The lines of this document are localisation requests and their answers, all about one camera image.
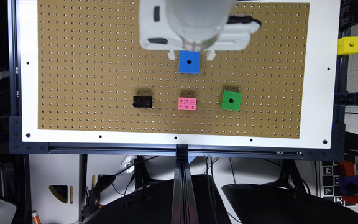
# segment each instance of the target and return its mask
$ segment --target pink lego brick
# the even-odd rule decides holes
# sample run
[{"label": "pink lego brick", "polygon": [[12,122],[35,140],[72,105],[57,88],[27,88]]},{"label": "pink lego brick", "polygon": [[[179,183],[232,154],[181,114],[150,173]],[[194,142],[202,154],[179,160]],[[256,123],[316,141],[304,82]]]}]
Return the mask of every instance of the pink lego brick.
[{"label": "pink lego brick", "polygon": [[179,97],[179,110],[196,110],[197,99],[188,97]]}]

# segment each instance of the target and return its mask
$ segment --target blue block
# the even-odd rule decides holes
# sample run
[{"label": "blue block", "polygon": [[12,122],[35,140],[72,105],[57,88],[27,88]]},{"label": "blue block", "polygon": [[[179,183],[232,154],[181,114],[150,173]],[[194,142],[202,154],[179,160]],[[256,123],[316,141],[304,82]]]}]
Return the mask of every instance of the blue block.
[{"label": "blue block", "polygon": [[348,184],[354,184],[358,188],[358,176],[355,175],[352,177],[341,177],[340,191],[342,194],[354,194],[354,192],[350,192],[346,189]]},{"label": "blue block", "polygon": [[199,74],[200,52],[179,51],[179,73]]}]

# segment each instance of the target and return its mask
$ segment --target green cube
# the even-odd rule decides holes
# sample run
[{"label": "green cube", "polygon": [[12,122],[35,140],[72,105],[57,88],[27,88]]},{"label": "green cube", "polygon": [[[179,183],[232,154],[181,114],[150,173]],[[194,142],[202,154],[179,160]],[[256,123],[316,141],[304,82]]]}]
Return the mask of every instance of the green cube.
[{"label": "green cube", "polygon": [[221,108],[227,110],[240,110],[241,93],[222,91]]}]

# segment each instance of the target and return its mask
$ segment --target pegboard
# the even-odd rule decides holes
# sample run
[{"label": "pegboard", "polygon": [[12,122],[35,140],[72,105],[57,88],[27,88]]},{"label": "pegboard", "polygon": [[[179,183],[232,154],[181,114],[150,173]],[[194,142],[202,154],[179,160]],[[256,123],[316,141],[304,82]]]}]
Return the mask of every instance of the pegboard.
[{"label": "pegboard", "polygon": [[[237,2],[262,21],[244,50],[201,53],[200,73],[178,73],[167,51],[139,44],[138,1],[38,1],[38,128],[299,138],[308,3]],[[242,93],[240,111],[219,107]],[[133,108],[152,96],[153,108]],[[178,98],[197,98],[197,110]]]}]

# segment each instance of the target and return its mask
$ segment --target yellow cube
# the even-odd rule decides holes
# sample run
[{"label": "yellow cube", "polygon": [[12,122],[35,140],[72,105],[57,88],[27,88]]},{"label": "yellow cube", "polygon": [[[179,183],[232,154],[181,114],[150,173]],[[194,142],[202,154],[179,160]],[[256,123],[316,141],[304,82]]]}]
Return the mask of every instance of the yellow cube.
[{"label": "yellow cube", "polygon": [[358,53],[358,37],[342,37],[338,40],[338,55]]}]

